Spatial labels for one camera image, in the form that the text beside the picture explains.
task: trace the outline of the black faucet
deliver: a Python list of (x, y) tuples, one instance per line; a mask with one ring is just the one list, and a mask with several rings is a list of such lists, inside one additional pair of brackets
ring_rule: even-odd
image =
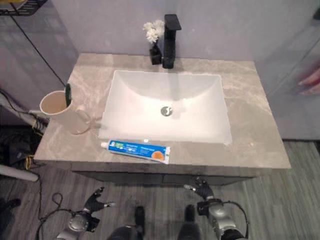
[(164, 54), (162, 67), (173, 69), (176, 59), (176, 31), (181, 30), (181, 26), (176, 14), (164, 15)]

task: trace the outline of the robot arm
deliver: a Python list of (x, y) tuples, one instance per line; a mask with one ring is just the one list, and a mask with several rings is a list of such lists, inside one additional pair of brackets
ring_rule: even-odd
[(244, 212), (241, 206), (235, 202), (222, 202), (220, 199), (215, 198), (214, 193), (208, 183), (197, 177), (195, 180), (197, 187), (184, 185), (184, 188), (194, 191), (204, 201), (197, 203), (197, 210), (200, 216), (207, 216), (209, 224), (213, 227), (218, 240), (241, 240), (248, 238), (248, 221), (247, 233), (245, 237), (237, 228), (236, 223), (229, 216), (224, 204), (236, 204)]
[(93, 233), (100, 220), (92, 217), (92, 213), (104, 208), (115, 206), (114, 202), (102, 203), (97, 201), (104, 187), (98, 188), (85, 202), (84, 208), (76, 212), (68, 222), (67, 227), (56, 237), (58, 240), (77, 240), (84, 232)]

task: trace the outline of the white cup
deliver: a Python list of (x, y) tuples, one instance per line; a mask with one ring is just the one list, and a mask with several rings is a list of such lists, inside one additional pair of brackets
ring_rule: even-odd
[(71, 134), (81, 134), (90, 128), (91, 117), (84, 109), (83, 105), (76, 105), (73, 100), (67, 107), (63, 90), (50, 92), (40, 102), (41, 112), (57, 121)]

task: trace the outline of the rectangular basin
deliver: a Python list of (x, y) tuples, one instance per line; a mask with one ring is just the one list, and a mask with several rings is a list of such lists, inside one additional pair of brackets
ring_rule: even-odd
[(220, 75), (116, 70), (99, 138), (230, 144)]

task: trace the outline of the small black vase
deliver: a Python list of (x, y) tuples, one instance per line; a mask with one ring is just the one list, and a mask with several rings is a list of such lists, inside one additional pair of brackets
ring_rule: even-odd
[(152, 45), (152, 48), (149, 50), (149, 52), (152, 65), (161, 64), (162, 54), (157, 45), (157, 42)]

